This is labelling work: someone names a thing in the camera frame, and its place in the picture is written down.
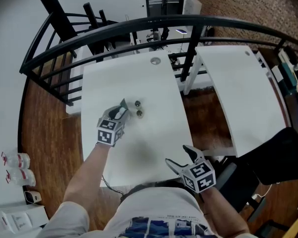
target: black chair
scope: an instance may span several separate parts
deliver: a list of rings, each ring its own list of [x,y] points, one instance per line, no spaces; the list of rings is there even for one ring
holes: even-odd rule
[[[271,185],[298,179],[298,133],[287,127],[253,151],[227,162],[217,172],[216,187],[237,212],[248,202],[254,208],[248,218],[251,222],[266,202],[265,197],[260,202],[252,199],[259,181]]]
[[[254,172],[238,159],[234,159],[233,162],[230,160],[226,162],[224,170],[217,177],[216,188],[237,212],[240,212],[246,203],[249,203],[254,211],[247,220],[252,222],[266,203],[265,197],[260,202],[252,198],[259,185],[259,180]]]
[[[258,238],[269,238],[272,236],[275,229],[285,232],[283,238],[297,237],[298,238],[298,218],[291,227],[276,223],[273,220],[266,221],[256,232]]]
[[[287,127],[240,160],[264,185],[298,179],[298,133]]]

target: white table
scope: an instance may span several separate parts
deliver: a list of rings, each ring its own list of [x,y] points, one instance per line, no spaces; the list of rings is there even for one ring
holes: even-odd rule
[[[240,157],[286,127],[276,94],[248,46],[196,47],[197,58],[184,94],[204,64],[225,114],[233,148],[225,155]],[[208,152],[223,155],[222,150]]]
[[[150,62],[158,57],[161,63]],[[135,185],[175,178],[165,158],[191,163],[183,144],[192,145],[188,121],[166,51],[131,55],[85,67],[81,130],[84,160],[97,139],[103,112],[125,98],[132,112],[125,134],[110,149],[104,177],[111,186]],[[139,100],[144,117],[136,117]]]

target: black cable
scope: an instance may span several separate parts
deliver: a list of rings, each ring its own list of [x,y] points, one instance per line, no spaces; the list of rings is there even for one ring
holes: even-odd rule
[[[104,176],[102,176],[102,180],[104,181],[105,185],[107,186],[107,188],[109,188],[110,190],[121,194],[122,196],[124,196],[124,193],[121,190],[115,190],[113,189],[111,186],[109,186],[108,182],[105,180]]]

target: person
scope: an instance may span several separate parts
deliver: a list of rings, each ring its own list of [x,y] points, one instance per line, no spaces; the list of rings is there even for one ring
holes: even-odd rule
[[[109,151],[109,145],[95,145],[70,181],[63,203],[37,238],[217,237],[194,196],[184,188],[168,186],[147,187],[128,195],[103,231],[87,232],[88,212],[97,200]],[[203,191],[201,196],[220,237],[254,237],[246,222],[216,188]]]
[[[151,30],[151,33],[150,34],[147,34],[147,42],[150,42],[150,41],[161,41],[161,34],[160,34],[160,32],[159,32],[159,29],[158,28],[153,28],[152,30]]]
[[[163,32],[161,34],[161,40],[162,41],[164,41],[164,40],[166,40],[168,38],[169,32],[170,32],[169,28],[167,28],[167,27],[164,27],[163,28]]]

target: curved railing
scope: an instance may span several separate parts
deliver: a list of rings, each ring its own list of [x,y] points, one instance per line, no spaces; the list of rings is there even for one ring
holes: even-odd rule
[[[66,13],[66,16],[84,16],[83,14],[73,14]],[[284,47],[286,42],[292,43],[298,46],[298,40],[293,37],[286,35],[280,31],[276,31],[272,28],[262,26],[259,24],[251,23],[244,20],[232,19],[227,17],[219,17],[219,16],[202,16],[202,15],[168,15],[168,16],[160,16],[160,17],[148,17],[130,20],[121,23],[115,23],[103,26],[98,29],[90,30],[87,32],[80,31],[82,33],[78,36],[70,38],[66,41],[60,42],[58,45],[51,47],[51,42],[49,42],[46,51],[39,54],[36,57],[33,57],[35,51],[47,29],[50,25],[51,20],[53,19],[53,12],[47,17],[35,36],[25,58],[24,62],[21,66],[20,73],[23,73],[30,77],[33,81],[39,84],[46,91],[54,95],[56,98],[66,103],[67,105],[73,105],[73,101],[79,100],[80,97],[76,97],[73,99],[68,99],[68,94],[81,91],[81,87],[61,91],[60,87],[64,85],[68,85],[74,81],[82,79],[82,75],[68,78],[66,80],[59,80],[56,84],[51,84],[51,78],[57,74],[64,73],[76,66],[91,62],[101,60],[105,57],[140,50],[144,48],[164,46],[170,44],[178,44],[178,43],[189,43],[187,52],[170,54],[170,58],[178,58],[185,57],[185,62],[180,65],[174,65],[174,68],[183,68],[182,73],[180,75],[176,75],[176,77],[181,77],[181,80],[184,81],[186,77],[189,75],[189,69],[192,65],[192,60],[195,55],[195,47],[198,43],[205,42],[235,42],[235,43],[251,43],[257,45],[270,46],[278,51],[280,48]],[[163,27],[178,27],[178,26],[193,26],[192,34],[190,38],[183,39],[170,39],[163,41],[154,41],[149,43],[142,43],[128,47],[121,47],[117,49],[110,50],[106,53],[100,53],[88,58],[64,65],[62,62],[62,66],[57,70],[51,70],[50,72],[41,75],[43,64],[50,61],[55,60],[58,56],[64,55],[66,56],[67,52],[71,52],[72,57],[75,57],[74,50],[94,43],[104,42],[106,40],[110,40],[113,37],[121,36],[124,34],[138,32],[143,30],[148,30],[152,28],[163,28]],[[215,27],[229,27],[243,30],[250,30],[258,33],[267,34],[273,37],[279,38],[278,43],[261,41],[261,40],[252,40],[252,39],[243,39],[243,38],[228,38],[228,37],[201,37],[203,28],[205,26],[215,26]],[[33,69],[39,67],[38,73],[34,73]]]

